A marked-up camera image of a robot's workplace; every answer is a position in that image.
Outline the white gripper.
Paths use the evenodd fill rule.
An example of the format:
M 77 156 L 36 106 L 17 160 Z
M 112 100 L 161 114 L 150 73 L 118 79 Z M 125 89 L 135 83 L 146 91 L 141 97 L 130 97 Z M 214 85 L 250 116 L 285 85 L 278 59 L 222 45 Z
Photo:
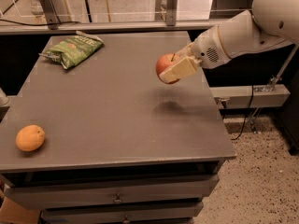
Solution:
M 221 43 L 218 26 L 201 33 L 192 43 L 177 51 L 176 55 L 179 58 L 158 76 L 165 84 L 173 84 L 194 75 L 199 64 L 205 69 L 214 69 L 231 61 Z M 201 62 L 188 56 L 194 56 Z

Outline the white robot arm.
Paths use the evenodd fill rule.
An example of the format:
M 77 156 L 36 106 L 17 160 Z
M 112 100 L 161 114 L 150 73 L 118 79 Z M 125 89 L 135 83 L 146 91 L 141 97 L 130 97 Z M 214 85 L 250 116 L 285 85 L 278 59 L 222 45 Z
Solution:
M 299 44 L 299 0 L 253 0 L 251 10 L 215 25 L 174 54 L 156 63 L 165 84 L 192 76 L 197 69 L 214 69 L 249 53 Z

